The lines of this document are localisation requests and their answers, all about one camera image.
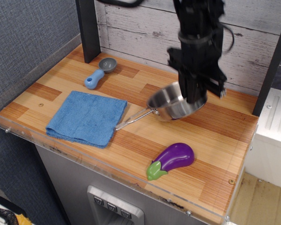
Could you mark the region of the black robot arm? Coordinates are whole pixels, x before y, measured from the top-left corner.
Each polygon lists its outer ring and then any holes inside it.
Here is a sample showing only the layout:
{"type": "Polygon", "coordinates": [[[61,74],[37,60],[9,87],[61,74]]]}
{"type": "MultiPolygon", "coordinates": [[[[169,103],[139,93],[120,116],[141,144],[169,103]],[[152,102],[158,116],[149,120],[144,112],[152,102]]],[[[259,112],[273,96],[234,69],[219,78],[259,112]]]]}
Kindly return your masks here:
{"type": "Polygon", "coordinates": [[[221,0],[176,0],[174,7],[180,22],[180,48],[169,48],[170,67],[178,71],[183,98],[193,104],[207,91],[225,95],[225,74],[218,65],[222,56],[224,13],[221,0]]]}

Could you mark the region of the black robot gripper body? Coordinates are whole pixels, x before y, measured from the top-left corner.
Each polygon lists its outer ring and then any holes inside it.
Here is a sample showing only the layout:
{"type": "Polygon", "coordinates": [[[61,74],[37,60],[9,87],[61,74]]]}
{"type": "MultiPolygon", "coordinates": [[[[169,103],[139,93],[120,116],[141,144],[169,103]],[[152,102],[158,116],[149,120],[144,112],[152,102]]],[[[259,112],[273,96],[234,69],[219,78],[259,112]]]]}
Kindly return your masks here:
{"type": "Polygon", "coordinates": [[[197,39],[191,44],[181,41],[180,48],[167,49],[170,56],[168,65],[177,71],[184,70],[188,78],[202,80],[207,91],[222,98],[226,94],[224,83],[227,80],[218,65],[222,44],[222,37],[213,37],[204,42],[197,39]]]}

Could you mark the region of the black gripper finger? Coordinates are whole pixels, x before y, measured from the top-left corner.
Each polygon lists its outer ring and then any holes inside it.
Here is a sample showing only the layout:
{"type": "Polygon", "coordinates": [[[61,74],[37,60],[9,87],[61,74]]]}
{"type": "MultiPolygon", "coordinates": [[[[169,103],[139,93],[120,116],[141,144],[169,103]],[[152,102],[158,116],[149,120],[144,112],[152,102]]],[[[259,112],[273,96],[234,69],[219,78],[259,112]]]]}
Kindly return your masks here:
{"type": "Polygon", "coordinates": [[[207,88],[200,79],[189,78],[187,80],[187,102],[190,104],[206,103],[207,88]]]}
{"type": "Polygon", "coordinates": [[[178,82],[183,98],[188,98],[188,74],[184,70],[178,70],[178,82]]]}

